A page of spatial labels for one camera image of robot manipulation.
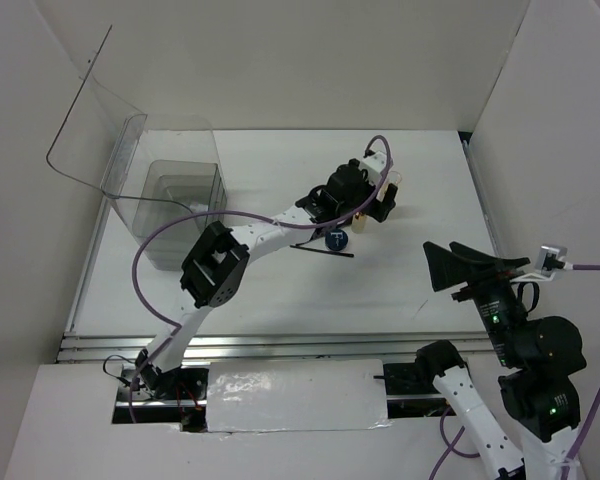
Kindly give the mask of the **clear acrylic organizer box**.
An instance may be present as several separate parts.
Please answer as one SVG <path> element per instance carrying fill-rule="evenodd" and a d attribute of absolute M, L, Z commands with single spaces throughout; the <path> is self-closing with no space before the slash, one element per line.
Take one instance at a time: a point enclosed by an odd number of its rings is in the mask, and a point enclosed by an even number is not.
<path fill-rule="evenodd" d="M 211 124 L 196 115 L 148 113 L 97 75 L 109 39 L 83 60 L 79 87 L 45 155 L 52 171 L 100 194 L 137 243 L 184 215 L 195 219 L 150 241 L 144 255 L 176 271 L 227 205 Z"/>

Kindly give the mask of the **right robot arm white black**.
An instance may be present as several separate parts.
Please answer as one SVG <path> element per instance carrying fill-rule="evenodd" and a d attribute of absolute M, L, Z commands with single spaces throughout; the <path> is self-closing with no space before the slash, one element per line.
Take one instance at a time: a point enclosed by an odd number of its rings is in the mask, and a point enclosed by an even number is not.
<path fill-rule="evenodd" d="M 550 281 L 568 268 L 562 247 L 544 246 L 534 272 L 526 257 L 503 259 L 458 242 L 423 245 L 434 291 L 453 291 L 457 302 L 471 301 L 497 359 L 508 374 L 498 385 L 508 415 L 519 425 L 515 446 L 477 392 L 467 363 L 448 340 L 416 353 L 415 379 L 438 391 L 477 447 L 491 479 L 575 479 L 571 449 L 581 430 L 580 399 L 570 377 L 587 362 L 578 328 L 561 316 L 531 319 L 519 298 L 524 284 Z"/>

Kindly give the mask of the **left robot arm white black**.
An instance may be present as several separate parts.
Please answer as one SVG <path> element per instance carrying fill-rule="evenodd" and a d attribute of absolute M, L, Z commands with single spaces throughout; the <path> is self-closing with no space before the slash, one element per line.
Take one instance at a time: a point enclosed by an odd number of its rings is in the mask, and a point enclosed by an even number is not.
<path fill-rule="evenodd" d="M 282 248 L 324 237 L 350 224 L 357 214 L 385 221 L 397 194 L 396 186 L 387 180 L 392 166 L 390 155 L 367 151 L 362 159 L 340 165 L 325 184 L 272 218 L 252 214 L 247 225 L 209 224 L 181 264 L 180 287 L 191 297 L 192 306 L 177 320 L 157 313 L 166 330 L 135 360 L 142 389 L 156 399 L 175 390 L 191 339 L 213 310 L 237 294 L 250 264 Z"/>

